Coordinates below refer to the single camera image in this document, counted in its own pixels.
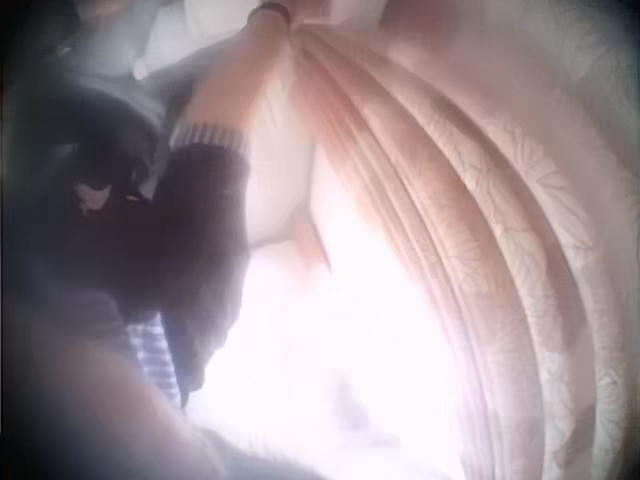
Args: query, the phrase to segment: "curtain fold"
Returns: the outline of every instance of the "curtain fold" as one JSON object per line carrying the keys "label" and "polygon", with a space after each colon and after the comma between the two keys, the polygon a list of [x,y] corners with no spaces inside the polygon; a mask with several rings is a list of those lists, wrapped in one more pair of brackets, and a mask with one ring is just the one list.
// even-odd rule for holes
{"label": "curtain fold", "polygon": [[637,379],[637,179],[512,45],[313,26],[296,51],[295,104],[448,339],[465,476],[607,478]]}

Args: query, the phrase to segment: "dark clothing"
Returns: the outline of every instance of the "dark clothing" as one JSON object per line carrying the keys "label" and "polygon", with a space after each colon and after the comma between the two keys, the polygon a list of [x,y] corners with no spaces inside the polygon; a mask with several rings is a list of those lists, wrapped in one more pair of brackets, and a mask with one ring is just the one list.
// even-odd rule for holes
{"label": "dark clothing", "polygon": [[[38,301],[64,328],[78,333],[78,322],[99,315],[90,306],[82,318],[69,315],[69,305],[55,308],[73,296],[61,290],[77,298],[87,298],[82,289],[106,293],[123,324],[161,314],[183,404],[202,386],[204,368],[240,309],[249,258],[244,152],[237,131],[179,125],[150,201],[130,185],[127,172],[88,182],[73,169],[26,216],[20,236],[29,284],[40,285]],[[83,215],[78,182],[96,190],[111,185],[102,208]]]}
{"label": "dark clothing", "polygon": [[204,367],[240,310],[249,259],[248,173],[238,152],[179,147],[153,198],[158,306],[183,393],[202,386]]}

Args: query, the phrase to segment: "dark sweater sleeve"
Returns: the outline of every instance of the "dark sweater sleeve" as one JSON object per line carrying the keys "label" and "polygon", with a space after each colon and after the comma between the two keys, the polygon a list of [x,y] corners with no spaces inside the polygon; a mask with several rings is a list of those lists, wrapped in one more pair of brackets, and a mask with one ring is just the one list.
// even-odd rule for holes
{"label": "dark sweater sleeve", "polygon": [[249,168],[239,132],[184,125],[176,131],[153,204],[161,249],[160,309],[187,394],[202,386],[204,368],[240,310],[249,259]]}

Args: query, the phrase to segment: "patterned curtain fabric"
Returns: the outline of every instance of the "patterned curtain fabric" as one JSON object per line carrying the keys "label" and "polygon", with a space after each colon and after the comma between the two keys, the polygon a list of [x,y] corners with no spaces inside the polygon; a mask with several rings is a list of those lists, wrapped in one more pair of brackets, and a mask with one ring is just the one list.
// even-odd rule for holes
{"label": "patterned curtain fabric", "polygon": [[554,71],[486,42],[304,27],[294,101],[439,318],[465,476],[609,478],[635,414],[637,178]]}

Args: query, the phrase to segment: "striped sleeve cuff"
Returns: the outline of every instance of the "striped sleeve cuff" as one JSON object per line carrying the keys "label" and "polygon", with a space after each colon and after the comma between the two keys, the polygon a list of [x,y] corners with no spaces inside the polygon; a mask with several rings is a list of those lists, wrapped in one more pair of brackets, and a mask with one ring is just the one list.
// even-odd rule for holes
{"label": "striped sleeve cuff", "polygon": [[241,155],[249,153],[249,142],[237,128],[180,120],[169,140],[171,150],[196,144],[223,147]]}

